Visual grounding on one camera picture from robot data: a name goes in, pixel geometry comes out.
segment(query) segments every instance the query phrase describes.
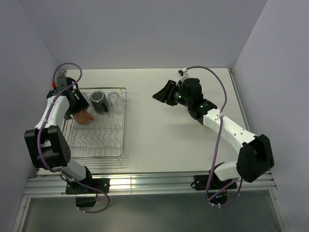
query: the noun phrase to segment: metal rack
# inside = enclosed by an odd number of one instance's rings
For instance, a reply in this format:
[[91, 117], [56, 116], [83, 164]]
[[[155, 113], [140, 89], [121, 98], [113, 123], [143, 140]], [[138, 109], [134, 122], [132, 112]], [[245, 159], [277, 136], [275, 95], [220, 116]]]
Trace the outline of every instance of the metal rack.
[[[93, 91], [100, 90], [107, 96], [117, 92], [123, 102], [121, 107], [109, 108], [109, 112], [98, 114], [89, 96]], [[75, 120], [66, 120], [62, 132], [70, 146], [71, 156], [75, 158], [122, 158], [124, 148], [124, 124], [126, 109], [126, 88], [80, 88], [89, 102], [87, 112], [95, 117], [86, 125]]]

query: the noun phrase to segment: metal wire basket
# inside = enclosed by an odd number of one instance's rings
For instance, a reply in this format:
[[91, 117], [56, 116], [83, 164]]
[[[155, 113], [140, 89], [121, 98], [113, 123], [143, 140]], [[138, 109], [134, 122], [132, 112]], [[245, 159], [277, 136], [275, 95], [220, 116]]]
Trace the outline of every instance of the metal wire basket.
[[[121, 158], [124, 149], [124, 124], [126, 111], [126, 88], [79, 88], [89, 102], [87, 112], [95, 117], [86, 125], [80, 125], [75, 120], [66, 120], [63, 134], [70, 146], [71, 156], [76, 158]], [[122, 106], [111, 108], [108, 113], [98, 114], [89, 96], [100, 90], [108, 96], [117, 92], [122, 100]]]

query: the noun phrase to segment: wire rack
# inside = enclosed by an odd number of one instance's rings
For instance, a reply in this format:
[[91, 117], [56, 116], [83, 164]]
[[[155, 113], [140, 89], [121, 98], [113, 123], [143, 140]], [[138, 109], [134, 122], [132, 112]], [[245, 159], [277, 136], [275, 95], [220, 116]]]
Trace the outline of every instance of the wire rack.
[[[86, 125], [66, 120], [63, 134], [70, 146], [71, 156], [76, 158], [123, 158], [126, 88], [80, 88], [89, 103], [87, 112], [95, 117]], [[117, 92], [122, 106], [109, 107], [109, 112], [98, 114], [90, 103], [90, 94], [100, 90], [108, 96]]]

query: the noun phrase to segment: black mounting base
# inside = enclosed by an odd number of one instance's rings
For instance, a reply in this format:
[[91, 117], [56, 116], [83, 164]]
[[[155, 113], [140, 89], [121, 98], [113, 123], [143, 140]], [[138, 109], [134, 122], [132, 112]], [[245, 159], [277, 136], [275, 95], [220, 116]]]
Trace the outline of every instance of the black mounting base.
[[[196, 191], [206, 190], [208, 178], [209, 178], [209, 175], [195, 175], [194, 176], [195, 190]], [[215, 190], [215, 189], [220, 190], [225, 185], [229, 184], [232, 181], [233, 181], [232, 179], [226, 180], [226, 181], [220, 181], [219, 179], [216, 178], [216, 176], [213, 176], [211, 180], [210, 190]], [[236, 189], [236, 188], [237, 188], [237, 185], [236, 183], [234, 183], [231, 186], [229, 186], [227, 189]]]
[[[105, 193], [108, 193], [110, 189], [110, 180], [108, 178], [94, 178], [92, 179], [92, 187], [99, 189]], [[76, 194], [96, 194], [94, 190], [84, 188], [75, 182], [70, 182], [66, 188], [67, 195], [76, 195]]]

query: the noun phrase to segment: table surface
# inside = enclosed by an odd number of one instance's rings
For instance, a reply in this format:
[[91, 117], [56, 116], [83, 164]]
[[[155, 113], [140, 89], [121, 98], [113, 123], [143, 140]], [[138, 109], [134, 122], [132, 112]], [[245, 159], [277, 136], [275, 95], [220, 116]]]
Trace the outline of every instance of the table surface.
[[[179, 69], [83, 70], [79, 87], [125, 87], [127, 89], [124, 157], [126, 168], [110, 173], [204, 171], [211, 167], [217, 133], [192, 119], [182, 105], [169, 106], [152, 98], [169, 79], [178, 81]], [[228, 69], [212, 69], [227, 91], [224, 114], [245, 127], [240, 106]], [[193, 69], [190, 77], [200, 79], [204, 98], [219, 108], [224, 102], [223, 90], [208, 71]], [[78, 70], [67, 76], [77, 79]], [[238, 157], [223, 138], [217, 162]]]

